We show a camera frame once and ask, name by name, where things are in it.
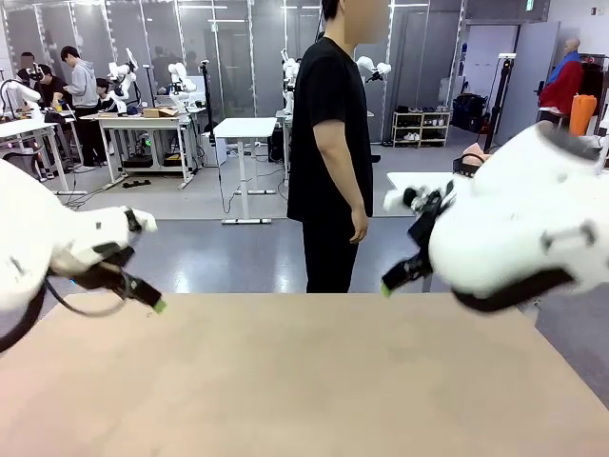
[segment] orange bag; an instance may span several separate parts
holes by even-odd
[[[578,95],[573,99],[569,131],[574,136],[583,136],[588,131],[590,119],[597,108],[597,99],[592,95]]]

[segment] man's hand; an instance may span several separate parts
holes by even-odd
[[[349,240],[349,242],[353,245],[357,245],[368,233],[368,216],[365,214],[365,209],[363,207],[357,207],[351,211],[351,221],[353,221],[353,228],[355,229],[355,234],[353,238]]]

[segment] blue scarf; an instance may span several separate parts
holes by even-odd
[[[554,69],[554,71],[552,71],[552,74],[550,75],[547,84],[552,84],[557,79],[559,79],[559,75],[560,75],[560,72],[562,71],[562,68],[565,65],[567,65],[569,62],[581,62],[580,54],[576,50],[572,50],[571,52],[569,52],[567,55],[564,56],[564,59],[562,59],[562,62],[560,62],[557,65],[557,67]]]

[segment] person in gray hoodie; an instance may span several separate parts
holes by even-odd
[[[72,46],[65,46],[61,50],[61,60],[72,67],[72,84],[65,86],[64,90],[72,95],[76,129],[83,146],[84,164],[77,172],[90,171],[96,162],[104,165],[106,161],[104,140],[98,122],[81,119],[97,113],[95,70],[93,64],[82,60],[78,50]]]

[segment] open door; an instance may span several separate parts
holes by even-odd
[[[560,22],[521,26],[516,61],[495,136],[497,144],[507,143],[537,121],[539,94],[554,62],[559,31]]]

